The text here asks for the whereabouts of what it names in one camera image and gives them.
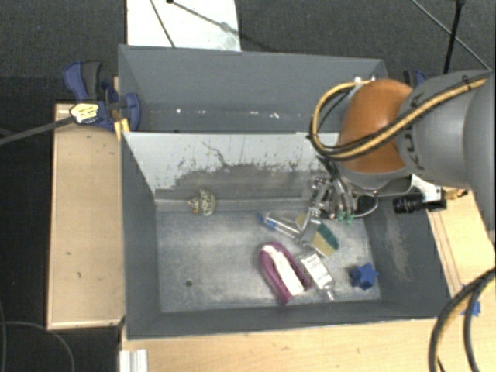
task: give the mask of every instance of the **gray robot arm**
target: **gray robot arm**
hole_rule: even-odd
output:
[[[466,71],[434,77],[407,98],[401,111],[464,78],[487,72]],[[494,73],[473,91],[451,99],[397,137],[407,170],[441,186],[470,188],[494,243]]]

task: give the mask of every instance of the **white label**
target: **white label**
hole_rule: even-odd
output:
[[[264,246],[262,251],[267,252],[272,258],[276,271],[289,293],[293,296],[301,294],[305,289],[286,256],[271,245]]]
[[[91,123],[98,119],[98,105],[95,103],[79,103],[69,111],[76,121]]]
[[[323,289],[332,282],[332,277],[316,253],[301,259],[301,264],[308,271],[317,287]]]

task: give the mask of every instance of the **yellow cable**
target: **yellow cable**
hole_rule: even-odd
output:
[[[486,79],[476,80],[476,81],[472,81],[471,83],[464,84],[460,87],[454,88],[453,90],[443,92],[441,95],[438,95],[438,96],[428,100],[426,103],[421,105],[419,108],[415,109],[410,114],[406,115],[402,120],[400,120],[399,122],[394,124],[391,128],[387,129],[382,134],[375,136],[373,139],[371,139],[371,140],[365,142],[364,144],[359,145],[359,146],[357,146],[351,150],[347,150],[347,151],[342,152],[342,153],[334,153],[332,155],[332,158],[336,158],[336,159],[350,158],[350,157],[356,156],[357,154],[367,152],[370,149],[379,145],[381,142],[383,142],[389,136],[392,136],[395,133],[399,132],[401,129],[405,128],[410,122],[414,121],[415,119],[417,119],[422,114],[426,113],[428,110],[430,110],[434,106],[436,106],[440,103],[443,103],[449,99],[455,98],[458,95],[461,95],[465,92],[470,91],[471,89],[479,88],[485,82],[486,82]],[[316,123],[318,121],[318,116],[319,116],[320,111],[322,110],[323,105],[326,103],[329,96],[332,96],[333,94],[335,94],[336,92],[340,91],[343,88],[350,88],[356,84],[358,84],[358,83],[345,83],[345,84],[341,84],[341,86],[334,87],[332,90],[326,92],[322,96],[322,98],[319,100],[319,103],[317,104],[317,106],[315,108],[315,114],[314,114],[314,117],[312,120],[312,138],[313,138],[315,144],[318,147],[320,147],[322,150],[326,150],[326,149],[319,140],[319,136],[316,132]]]
[[[322,150],[324,150],[326,147],[320,142],[319,135],[317,134],[317,124],[319,122],[319,116],[320,112],[322,111],[322,108],[324,105],[327,103],[327,101],[334,95],[337,94],[338,92],[342,90],[346,90],[347,88],[353,88],[356,87],[359,84],[367,84],[370,83],[370,80],[364,80],[364,81],[351,81],[349,83],[342,83],[340,85],[337,85],[330,90],[328,90],[317,102],[317,106],[315,107],[315,111],[313,113],[312,117],[312,138],[315,142],[315,144]]]

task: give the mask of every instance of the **clear plastic object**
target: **clear plastic object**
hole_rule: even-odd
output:
[[[299,260],[305,272],[312,279],[317,288],[327,295],[329,301],[334,301],[336,298],[334,294],[335,282],[317,253],[306,254],[303,257],[300,257]]]

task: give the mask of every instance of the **blue object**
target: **blue object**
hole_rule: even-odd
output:
[[[117,102],[119,100],[119,94],[109,80],[103,80],[101,86],[105,95],[108,97],[107,103]]]
[[[417,84],[416,86],[418,87],[421,83],[423,83],[425,80],[427,80],[427,76],[423,74],[421,71],[415,71],[415,77]]]
[[[73,62],[64,69],[64,82],[69,91],[72,91],[76,97],[77,103],[89,99],[88,92],[84,86],[81,69],[83,63],[80,61]]]
[[[129,120],[129,128],[131,131],[136,131],[140,125],[141,106],[137,94],[126,94],[124,97],[127,105],[127,118]]]
[[[467,312],[467,310],[463,310],[460,313],[460,315],[465,315],[466,312]],[[480,313],[481,313],[481,304],[479,301],[477,301],[475,306],[474,306],[474,310],[472,310],[472,315],[475,317],[478,317]]]
[[[374,285],[376,277],[379,275],[370,263],[366,263],[361,267],[355,267],[349,272],[353,287],[360,287],[366,290]]]
[[[92,66],[88,67],[88,71],[86,73],[83,71],[84,63],[77,61],[68,65],[64,69],[64,82],[70,91],[74,94],[77,103],[87,101],[90,98],[88,93],[88,89],[85,86],[84,80],[87,82],[95,83],[98,78],[98,71],[100,68],[100,63],[95,65],[93,63]],[[112,132],[114,130],[114,119],[110,115],[110,110],[112,109],[121,109],[127,107],[127,118],[129,120],[129,129],[131,131],[136,131],[138,126],[140,125],[141,118],[141,106],[140,100],[138,99],[137,94],[129,93],[124,97],[124,101],[119,101],[119,94],[112,87],[112,83],[110,81],[102,81],[101,86],[105,91],[107,101],[97,101],[98,104],[98,120],[92,122],[90,125],[98,126],[103,129],[107,129]]]

